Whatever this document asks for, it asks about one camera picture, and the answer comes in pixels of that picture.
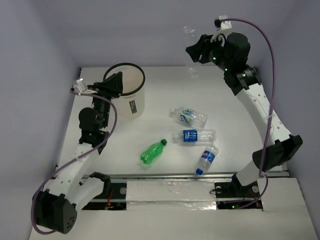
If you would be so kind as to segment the clear plastic bottle white cap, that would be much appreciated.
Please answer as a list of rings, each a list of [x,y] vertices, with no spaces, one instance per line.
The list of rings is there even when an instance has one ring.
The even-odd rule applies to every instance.
[[[193,79],[198,78],[197,62],[194,61],[193,45],[198,42],[196,30],[190,25],[183,27],[183,42],[185,53],[185,68],[189,73],[189,76]]]

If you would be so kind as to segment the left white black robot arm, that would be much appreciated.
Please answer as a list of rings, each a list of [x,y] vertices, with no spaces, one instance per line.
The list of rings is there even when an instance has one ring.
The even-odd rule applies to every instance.
[[[42,235],[69,233],[79,211],[96,196],[104,198],[111,191],[111,180],[106,174],[93,172],[87,180],[82,178],[114,132],[105,128],[110,109],[115,108],[112,99],[123,94],[123,73],[119,71],[92,85],[78,79],[70,92],[91,97],[92,103],[78,114],[81,136],[72,159],[56,169],[33,195],[30,218],[33,228]]]

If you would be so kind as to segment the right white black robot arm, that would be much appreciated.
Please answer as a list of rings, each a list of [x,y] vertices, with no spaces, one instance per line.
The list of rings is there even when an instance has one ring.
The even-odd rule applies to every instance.
[[[231,182],[220,185],[220,195],[224,198],[242,196],[260,175],[288,162],[303,143],[301,136],[293,135],[275,112],[269,112],[270,102],[261,78],[247,64],[250,49],[245,35],[232,32],[228,36],[220,34],[215,40],[203,34],[185,50],[193,62],[212,62],[223,70],[225,83],[249,113],[266,145],[252,153],[251,161],[232,176]]]

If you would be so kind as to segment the white bin with black rim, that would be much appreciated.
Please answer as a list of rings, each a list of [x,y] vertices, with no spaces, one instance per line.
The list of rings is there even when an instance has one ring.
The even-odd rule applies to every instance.
[[[134,63],[123,62],[110,67],[103,77],[118,72],[122,72],[123,93],[114,100],[117,113],[129,120],[136,119],[145,110],[145,72]]]

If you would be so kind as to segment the clear bottle green white label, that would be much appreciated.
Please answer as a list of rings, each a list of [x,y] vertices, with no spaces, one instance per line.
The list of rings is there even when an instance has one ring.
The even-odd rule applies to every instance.
[[[187,107],[171,109],[170,116],[196,129],[203,129],[208,120],[206,114]]]

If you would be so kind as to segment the green plastic bottle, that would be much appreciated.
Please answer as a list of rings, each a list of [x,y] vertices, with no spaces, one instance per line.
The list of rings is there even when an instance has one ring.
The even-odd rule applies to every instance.
[[[149,146],[147,150],[142,152],[140,155],[140,160],[142,161],[142,163],[145,165],[151,164],[156,158],[158,158],[163,153],[163,150],[167,143],[168,142],[166,139],[162,139]]]

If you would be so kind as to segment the clear bottle dark blue label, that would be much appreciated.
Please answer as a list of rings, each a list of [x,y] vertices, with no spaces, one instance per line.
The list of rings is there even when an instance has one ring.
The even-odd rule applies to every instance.
[[[173,142],[184,146],[204,146],[213,144],[217,139],[214,129],[184,129],[172,135]]]

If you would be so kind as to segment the clear bottle blue cap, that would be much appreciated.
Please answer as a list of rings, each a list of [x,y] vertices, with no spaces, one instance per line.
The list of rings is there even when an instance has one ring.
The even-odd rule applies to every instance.
[[[214,144],[207,145],[196,164],[195,173],[201,176],[205,172],[207,172],[210,169],[218,153],[219,153],[219,149]]]

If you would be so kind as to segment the aluminium rail front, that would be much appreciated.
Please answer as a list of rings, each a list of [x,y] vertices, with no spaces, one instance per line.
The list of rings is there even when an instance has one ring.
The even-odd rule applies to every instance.
[[[111,176],[112,178],[192,178],[196,176],[196,160],[167,160],[159,159],[151,164],[143,164],[140,160],[129,159],[129,161],[98,161],[89,162],[76,161],[57,173],[57,176],[66,176],[71,179],[87,178],[94,172]],[[236,161],[224,161],[216,159],[210,169],[204,173],[204,177],[228,178],[235,172],[241,170],[247,163]],[[270,170],[269,177],[289,177],[286,165],[277,166]]]

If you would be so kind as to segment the aluminium rail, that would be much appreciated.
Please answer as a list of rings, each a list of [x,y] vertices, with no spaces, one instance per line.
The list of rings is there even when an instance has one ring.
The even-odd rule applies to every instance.
[[[249,87],[252,103],[250,116],[260,133],[263,147],[253,154],[253,159],[263,160],[261,170],[266,173],[287,161],[291,132],[282,124],[275,110],[270,112],[271,104],[261,77],[257,74],[255,78],[257,82]]]
[[[129,159],[129,161],[98,161],[89,162],[76,161],[57,173],[57,176],[66,176],[71,179],[87,178],[94,172],[111,176],[112,178],[192,178],[196,176],[196,160],[167,160],[159,159],[151,164],[143,164],[140,160]],[[241,170],[247,163],[236,161],[224,161],[216,159],[210,169],[204,173],[204,177],[228,178],[235,172]],[[270,170],[269,177],[289,177],[286,165],[277,166]]]

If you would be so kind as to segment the aluminium rail right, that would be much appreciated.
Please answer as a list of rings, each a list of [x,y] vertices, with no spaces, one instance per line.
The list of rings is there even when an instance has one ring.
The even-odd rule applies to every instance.
[[[275,110],[270,112],[271,104],[261,77],[257,74],[255,78],[257,82],[249,87],[252,103],[250,116],[260,133],[263,147],[253,154],[253,159],[263,160],[261,170],[266,173],[287,161],[291,132],[282,124]]]

